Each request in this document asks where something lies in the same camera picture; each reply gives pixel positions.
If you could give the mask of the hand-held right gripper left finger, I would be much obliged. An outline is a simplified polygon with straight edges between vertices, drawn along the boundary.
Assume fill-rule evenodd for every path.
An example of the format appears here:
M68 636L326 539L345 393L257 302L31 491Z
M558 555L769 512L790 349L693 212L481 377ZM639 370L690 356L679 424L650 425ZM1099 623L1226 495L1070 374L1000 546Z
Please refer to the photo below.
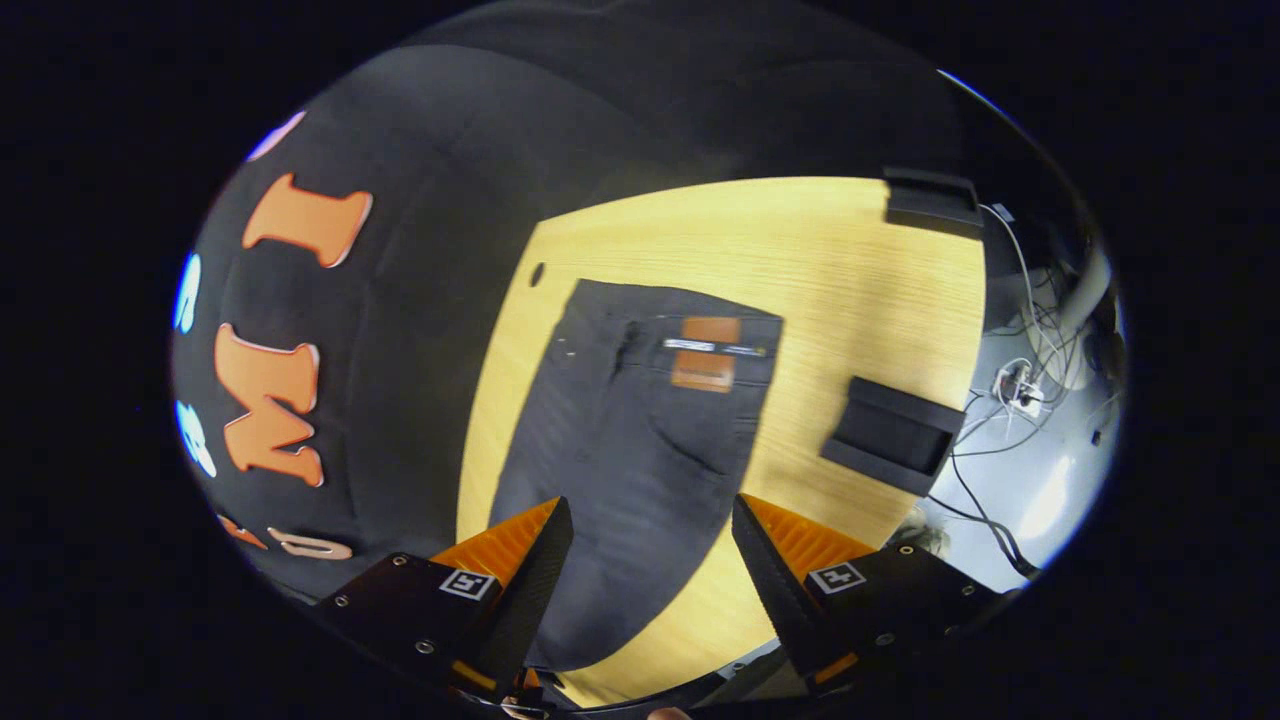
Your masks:
M521 688L572 541L570 503L556 497L430 559L390 553L315 616L410 680L502 701Z

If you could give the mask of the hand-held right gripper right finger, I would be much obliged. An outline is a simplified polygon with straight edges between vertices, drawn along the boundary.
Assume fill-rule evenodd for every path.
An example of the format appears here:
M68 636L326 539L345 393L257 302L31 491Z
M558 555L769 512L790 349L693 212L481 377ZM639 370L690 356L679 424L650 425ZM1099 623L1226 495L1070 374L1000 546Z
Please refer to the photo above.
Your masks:
M731 530L786 657L815 696L948 647L1006 600L919 544L873 550L753 495L735 497Z

